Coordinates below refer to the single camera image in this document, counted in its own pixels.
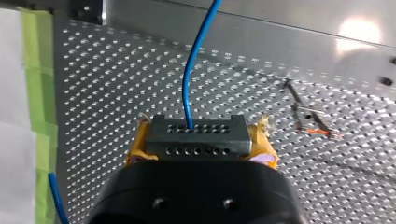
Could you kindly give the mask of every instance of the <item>perforated metal panel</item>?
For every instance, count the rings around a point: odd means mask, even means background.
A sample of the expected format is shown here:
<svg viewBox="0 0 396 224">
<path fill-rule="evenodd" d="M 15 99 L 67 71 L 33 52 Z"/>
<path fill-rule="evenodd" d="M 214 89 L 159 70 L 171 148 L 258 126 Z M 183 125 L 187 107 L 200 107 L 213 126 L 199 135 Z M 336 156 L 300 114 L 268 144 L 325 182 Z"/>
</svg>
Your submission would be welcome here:
<svg viewBox="0 0 396 224">
<path fill-rule="evenodd" d="M 183 119 L 180 86 L 189 46 L 77 21 L 54 24 L 58 176 L 71 223 L 83 223 L 99 189 L 123 165 L 139 113 Z M 203 49 L 192 73 L 193 115 L 243 114 L 251 123 L 271 114 L 279 170 L 312 223 L 395 223 L 395 102 L 297 79 L 304 100 L 325 111 L 345 137 L 334 142 L 297 133 L 292 96 L 282 90 L 286 74 L 296 79 L 300 72 Z"/>
</svg>

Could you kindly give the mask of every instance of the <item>white paper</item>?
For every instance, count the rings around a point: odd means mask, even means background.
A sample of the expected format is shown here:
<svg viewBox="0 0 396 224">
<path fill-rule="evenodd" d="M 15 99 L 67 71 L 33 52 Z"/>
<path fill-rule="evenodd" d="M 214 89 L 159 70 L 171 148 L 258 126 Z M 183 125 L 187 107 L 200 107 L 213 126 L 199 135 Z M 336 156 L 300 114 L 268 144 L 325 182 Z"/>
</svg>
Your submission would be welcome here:
<svg viewBox="0 0 396 224">
<path fill-rule="evenodd" d="M 0 8 L 0 121 L 30 129 L 21 13 Z"/>
<path fill-rule="evenodd" d="M 35 133 L 0 122 L 0 223 L 35 223 Z"/>
</svg>

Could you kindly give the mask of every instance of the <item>blue wire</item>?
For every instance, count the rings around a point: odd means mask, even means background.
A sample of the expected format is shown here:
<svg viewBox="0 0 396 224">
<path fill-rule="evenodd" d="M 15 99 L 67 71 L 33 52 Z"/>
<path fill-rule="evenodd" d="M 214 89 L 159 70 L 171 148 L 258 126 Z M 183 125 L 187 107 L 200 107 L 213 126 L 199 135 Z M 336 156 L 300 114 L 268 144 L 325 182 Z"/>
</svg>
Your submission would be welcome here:
<svg viewBox="0 0 396 224">
<path fill-rule="evenodd" d="M 58 189 L 58 182 L 54 173 L 49 173 L 49 186 L 52 193 L 53 202 L 55 203 L 56 212 L 62 224 L 69 224 L 64 206 L 62 205 L 61 194 Z"/>
<path fill-rule="evenodd" d="M 194 126 L 191 109 L 190 109 L 190 100 L 189 100 L 189 83 L 190 83 L 191 70 L 194 67 L 194 61 L 198 55 L 199 48 L 204 42 L 206 33 L 209 30 L 210 24 L 215 18 L 220 5 L 221 5 L 221 0 L 214 0 L 212 6 L 210 6 L 210 9 L 207 11 L 204 21 L 202 22 L 201 27 L 199 28 L 198 35 L 195 38 L 194 44 L 192 45 L 189 59 L 187 60 L 186 68 L 184 70 L 182 98 L 183 98 L 184 114 L 186 116 L 187 126 L 189 127 L 189 129 L 192 129 Z"/>
</svg>

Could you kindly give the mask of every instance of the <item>green tape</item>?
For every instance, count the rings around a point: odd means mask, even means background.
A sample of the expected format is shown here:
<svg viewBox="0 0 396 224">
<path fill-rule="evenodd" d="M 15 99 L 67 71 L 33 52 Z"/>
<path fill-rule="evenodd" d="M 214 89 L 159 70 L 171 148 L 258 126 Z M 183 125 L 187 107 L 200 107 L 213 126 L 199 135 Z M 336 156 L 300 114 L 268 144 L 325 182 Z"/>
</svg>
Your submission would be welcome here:
<svg viewBox="0 0 396 224">
<path fill-rule="evenodd" d="M 30 120 L 36 138 L 35 223 L 53 224 L 55 209 L 49 172 L 56 170 L 58 126 L 53 72 L 52 17 L 45 11 L 20 9 Z"/>
</svg>

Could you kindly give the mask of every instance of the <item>hole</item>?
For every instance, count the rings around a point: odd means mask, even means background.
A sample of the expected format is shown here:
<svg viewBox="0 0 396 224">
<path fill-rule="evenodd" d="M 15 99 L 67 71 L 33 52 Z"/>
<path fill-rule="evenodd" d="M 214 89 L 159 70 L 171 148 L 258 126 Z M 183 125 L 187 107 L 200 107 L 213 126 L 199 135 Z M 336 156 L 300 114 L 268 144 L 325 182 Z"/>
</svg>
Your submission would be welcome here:
<svg viewBox="0 0 396 224">
<path fill-rule="evenodd" d="M 239 210 L 239 204 L 236 203 L 233 199 L 226 199 L 223 202 L 223 207 L 229 211 Z"/>
<path fill-rule="evenodd" d="M 382 83 L 382 84 L 384 84 L 384 85 L 386 85 L 386 86 L 391 86 L 391 85 L 393 85 L 393 80 L 390 79 L 390 78 L 388 78 L 388 77 L 381 77 L 381 78 L 379 79 L 379 82 Z"/>
<path fill-rule="evenodd" d="M 176 154 L 177 155 L 180 155 L 182 151 L 183 150 L 180 147 L 176 148 Z"/>
<path fill-rule="evenodd" d="M 186 153 L 186 155 L 190 155 L 192 153 L 191 148 L 184 148 L 184 153 Z"/>
<path fill-rule="evenodd" d="M 172 153 L 173 153 L 173 149 L 170 148 L 170 147 L 167 147 L 167 148 L 166 148 L 166 154 L 170 155 L 170 154 L 172 154 Z"/>
<path fill-rule="evenodd" d="M 163 198 L 158 198 L 154 200 L 152 208 L 154 209 L 166 209 L 168 207 L 168 202 Z"/>
<path fill-rule="evenodd" d="M 196 148 L 194 149 L 194 154 L 195 154 L 195 155 L 199 155 L 199 154 L 201 154 L 201 152 L 202 152 L 202 150 L 201 150 L 200 148 L 198 148 L 198 147 L 196 147 Z"/>
<path fill-rule="evenodd" d="M 230 153 L 230 149 L 229 148 L 224 148 L 223 149 L 223 155 L 228 155 Z"/>
</svg>

